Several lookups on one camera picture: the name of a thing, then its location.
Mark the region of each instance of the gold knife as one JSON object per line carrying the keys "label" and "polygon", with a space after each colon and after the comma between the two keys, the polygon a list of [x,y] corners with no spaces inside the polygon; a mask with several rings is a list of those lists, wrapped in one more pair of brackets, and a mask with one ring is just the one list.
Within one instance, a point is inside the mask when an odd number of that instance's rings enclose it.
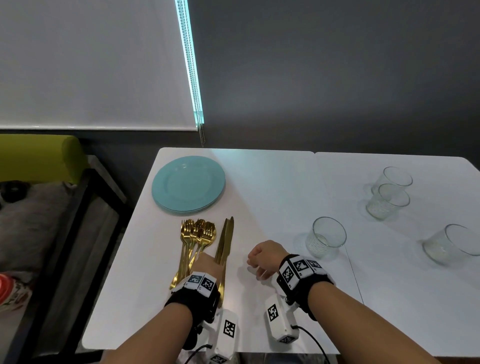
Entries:
{"label": "gold knife", "polygon": [[227,271],[227,258],[230,255],[230,247],[232,245],[233,226],[234,226],[234,221],[232,216],[227,224],[227,231],[225,232],[225,241],[223,245],[222,259],[220,260],[220,264],[223,265],[223,273],[222,273],[222,280],[220,282],[220,286],[218,287],[218,291],[220,292],[220,301],[218,302],[218,308],[221,308],[223,304],[223,294],[225,289],[225,273]]}
{"label": "gold knife", "polygon": [[222,234],[220,235],[220,241],[218,242],[218,246],[216,248],[215,253],[215,263],[220,264],[220,259],[222,258],[223,253],[223,245],[225,243],[225,232],[227,230],[228,219],[225,219],[223,224]]}

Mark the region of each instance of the black cable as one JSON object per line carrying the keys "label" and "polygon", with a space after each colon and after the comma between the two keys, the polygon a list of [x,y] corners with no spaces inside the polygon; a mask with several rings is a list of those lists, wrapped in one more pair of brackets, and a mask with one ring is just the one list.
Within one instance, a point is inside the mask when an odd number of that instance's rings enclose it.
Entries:
{"label": "black cable", "polygon": [[305,331],[307,334],[309,334],[309,336],[313,339],[313,341],[315,341],[315,343],[318,345],[318,347],[320,348],[320,350],[321,350],[322,353],[324,354],[324,357],[325,357],[325,360],[327,360],[327,363],[330,364],[330,360],[328,360],[327,354],[325,354],[324,349],[322,348],[322,346],[320,345],[320,343],[317,341],[317,339],[314,338],[313,335],[312,335],[310,332],[308,332],[307,330],[305,330],[302,326],[298,326],[298,325],[290,325],[290,326],[292,326],[293,329],[299,328],[300,330],[303,330],[303,331]]}
{"label": "black cable", "polygon": [[188,364],[188,362],[190,361],[190,359],[193,358],[193,356],[194,356],[195,354],[197,354],[197,353],[198,353],[201,349],[203,349],[203,348],[209,348],[209,349],[211,349],[212,346],[211,346],[210,344],[202,345],[200,348],[198,348],[197,350],[195,350],[195,351],[188,357],[188,359],[187,359],[187,361],[185,362],[185,364]]}

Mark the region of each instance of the black wrist strap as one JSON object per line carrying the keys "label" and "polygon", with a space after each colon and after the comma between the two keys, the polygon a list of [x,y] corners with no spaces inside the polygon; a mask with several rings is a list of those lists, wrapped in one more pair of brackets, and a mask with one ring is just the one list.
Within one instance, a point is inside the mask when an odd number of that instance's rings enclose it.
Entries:
{"label": "black wrist strap", "polygon": [[216,279],[207,273],[193,272],[172,290],[172,295],[165,306],[170,303],[180,303],[188,307],[192,313],[192,328],[183,348],[191,350],[197,343],[198,328],[202,321],[212,323],[220,293]]}
{"label": "black wrist strap", "polygon": [[334,284],[316,260],[298,254],[287,255],[282,260],[276,281],[287,295],[287,303],[296,302],[313,321],[316,319],[308,307],[310,289],[318,282]]}

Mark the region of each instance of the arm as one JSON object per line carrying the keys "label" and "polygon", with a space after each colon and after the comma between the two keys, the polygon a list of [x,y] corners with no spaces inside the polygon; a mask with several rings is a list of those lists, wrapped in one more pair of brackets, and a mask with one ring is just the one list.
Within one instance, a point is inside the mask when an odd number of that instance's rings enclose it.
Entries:
{"label": "arm", "polygon": [[[222,266],[201,253],[192,266],[192,271],[205,272],[222,277]],[[180,303],[170,303],[154,318],[134,333],[118,349],[108,353],[102,364],[172,364],[192,328],[192,313]]]}
{"label": "arm", "polygon": [[[257,269],[257,279],[278,272],[288,252],[268,240],[258,244],[247,263]],[[334,285],[316,283],[308,306],[330,340],[349,363],[439,363],[403,332]]]}

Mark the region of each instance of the glass rim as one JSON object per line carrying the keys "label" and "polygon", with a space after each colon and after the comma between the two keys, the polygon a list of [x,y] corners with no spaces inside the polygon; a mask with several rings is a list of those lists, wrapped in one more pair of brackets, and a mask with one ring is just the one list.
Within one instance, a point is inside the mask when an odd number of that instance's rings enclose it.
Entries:
{"label": "glass rim", "polygon": [[407,192],[405,192],[405,190],[404,190],[403,188],[399,191],[399,193],[404,193],[404,194],[407,195],[407,197],[408,197],[408,202],[407,202],[405,205],[396,205],[396,204],[393,204],[393,203],[391,203],[390,201],[388,201],[385,197],[383,197],[383,196],[382,196],[382,193],[380,192],[380,188],[381,188],[382,186],[386,186],[386,185],[398,186],[397,184],[391,184],[391,183],[382,183],[380,186],[378,186],[378,194],[380,195],[380,197],[381,197],[385,202],[387,202],[389,205],[392,205],[392,206],[395,206],[395,207],[405,207],[405,206],[410,205],[410,195],[409,195]]}
{"label": "glass rim", "polygon": [[469,232],[471,232],[471,233],[473,233],[473,234],[475,234],[475,235],[477,235],[477,234],[476,234],[474,231],[472,231],[472,230],[470,230],[469,228],[467,228],[466,226],[463,226],[463,225],[460,225],[460,224],[448,224],[447,226],[444,227],[445,236],[447,237],[448,241],[453,244],[453,246],[454,246],[455,248],[457,248],[459,251],[461,251],[461,252],[463,252],[463,253],[465,253],[465,254],[468,254],[468,255],[470,255],[470,256],[480,256],[480,252],[478,252],[478,253],[469,253],[469,252],[466,252],[466,251],[463,250],[463,249],[460,249],[460,248],[458,247],[458,245],[455,244],[455,243],[452,241],[452,239],[450,239],[450,237],[448,236],[447,229],[448,229],[450,226],[459,226],[459,227],[461,227],[461,228],[467,229]]}
{"label": "glass rim", "polygon": [[[388,178],[387,175],[385,174],[385,171],[386,171],[387,169],[389,169],[389,168],[396,168],[396,169],[402,171],[403,173],[409,175],[409,176],[410,176],[410,183],[409,183],[409,184],[399,184],[399,183],[393,182],[393,181],[392,181],[390,178]],[[383,174],[383,175],[385,176],[385,178],[387,178],[391,183],[396,184],[397,186],[408,187],[408,186],[411,186],[411,185],[413,184],[413,177],[412,177],[412,175],[411,175],[410,173],[408,173],[407,171],[399,168],[399,167],[395,167],[395,166],[385,167],[385,168],[384,168],[384,171],[382,172],[382,174]]]}
{"label": "glass rim", "polygon": [[[340,245],[328,245],[328,244],[325,244],[324,242],[322,242],[321,240],[319,240],[317,238],[317,236],[315,235],[315,223],[320,220],[321,218],[329,218],[330,220],[333,220],[335,221],[338,225],[340,225],[343,229],[343,232],[345,233],[345,239],[343,240],[343,242],[340,244]],[[340,248],[342,246],[345,245],[345,243],[347,242],[347,231],[345,230],[345,228],[343,227],[343,225],[340,223],[340,221],[338,221],[337,219],[334,219],[334,218],[331,218],[329,216],[320,216],[319,218],[316,218],[315,221],[313,222],[312,224],[312,233],[313,233],[313,236],[315,237],[315,239],[321,244],[321,245],[324,245],[328,248]]]}

